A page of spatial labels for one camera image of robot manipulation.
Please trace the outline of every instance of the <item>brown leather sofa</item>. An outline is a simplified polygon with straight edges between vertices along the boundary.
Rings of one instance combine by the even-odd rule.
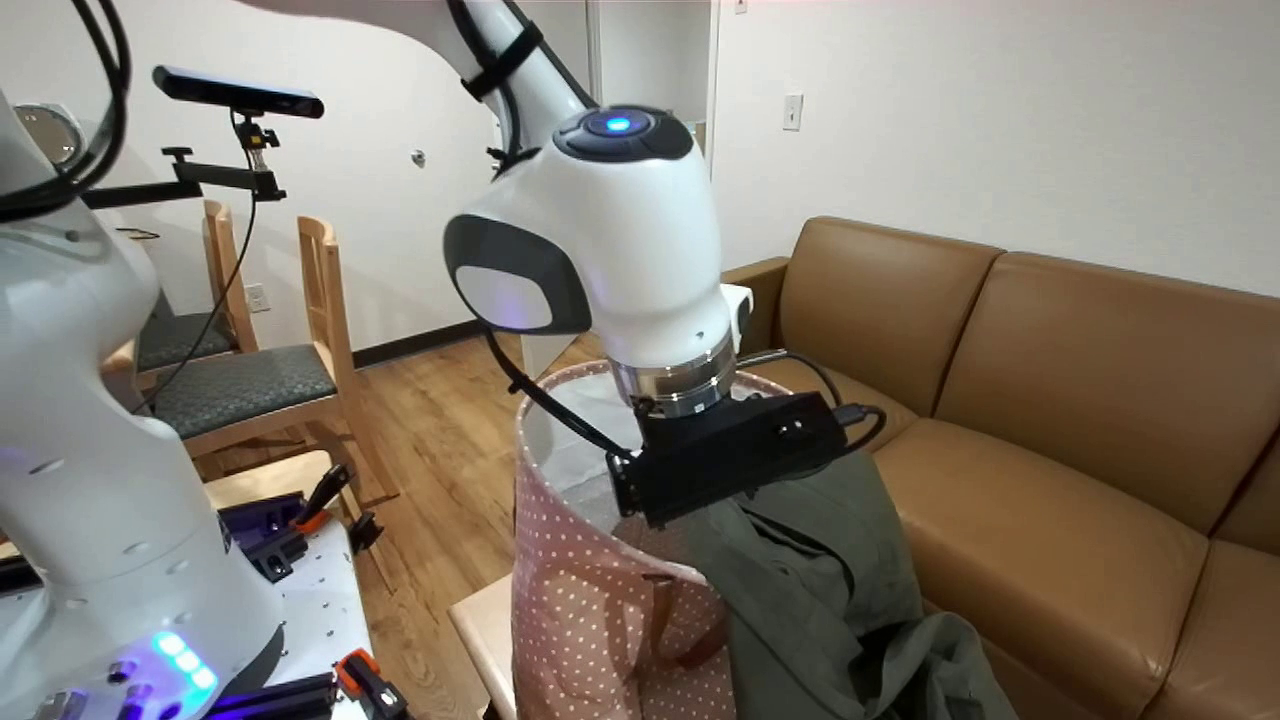
[[[923,596],[1022,714],[1280,714],[1280,299],[851,220],[729,280],[887,410]]]

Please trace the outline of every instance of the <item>wooden chair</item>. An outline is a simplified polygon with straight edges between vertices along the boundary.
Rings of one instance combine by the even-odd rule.
[[[326,449],[374,506],[401,486],[359,436],[338,230],[314,217],[296,228],[314,340],[189,364],[151,394],[151,410],[184,436],[196,464],[281,436],[291,450]]]
[[[148,317],[134,349],[140,386],[151,386],[155,374],[177,368],[184,356],[209,358],[225,353],[258,353],[247,290],[243,290],[243,275],[238,273],[232,212],[215,200],[204,200],[204,260],[209,260],[213,299],[229,290],[225,312],[209,322],[213,312],[177,317],[162,295],[155,312]]]

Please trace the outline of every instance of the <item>sofa armrest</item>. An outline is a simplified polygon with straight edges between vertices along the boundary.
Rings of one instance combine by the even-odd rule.
[[[753,317],[743,319],[743,356],[782,349],[782,290],[788,275],[792,255],[769,255],[743,269],[729,269],[720,280],[741,283],[753,290]]]

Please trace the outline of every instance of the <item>sofa backrest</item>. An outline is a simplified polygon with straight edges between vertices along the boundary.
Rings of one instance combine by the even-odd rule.
[[[1210,532],[1280,419],[1280,299],[1007,251],[939,417]]]
[[[851,220],[808,220],[782,290],[782,340],[913,410],[932,410],[1000,246]]]
[[[1280,556],[1280,433],[1218,536]]]

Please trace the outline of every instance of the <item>white wall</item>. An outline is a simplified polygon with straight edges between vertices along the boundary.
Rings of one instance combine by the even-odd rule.
[[[579,0],[536,0],[570,65],[585,65]],[[267,342],[299,340],[299,275],[291,217],[314,212],[339,222],[352,342],[374,349],[401,337],[470,319],[443,260],[443,220],[489,183],[486,146],[492,115],[461,92],[452,68],[422,45],[346,24],[252,10],[238,0],[121,0],[135,51],[134,133],[109,183],[168,180],[162,142],[193,142],[196,159],[240,165],[219,106],[172,105],[148,80],[151,65],[184,65],[229,80],[305,86],[326,96],[326,118],[267,115],[284,146],[267,153],[284,203],[262,203],[247,283],[264,289],[267,312],[258,327]],[[74,5],[4,0],[0,86],[15,98],[59,98],[96,122],[103,80]],[[103,212],[103,222],[143,222],[177,307],[209,307],[201,255],[201,203],[148,203]]]
[[[717,38],[731,260],[838,212],[1280,295],[1278,0],[720,0]]]
[[[708,118],[712,0],[592,0],[598,98]]]

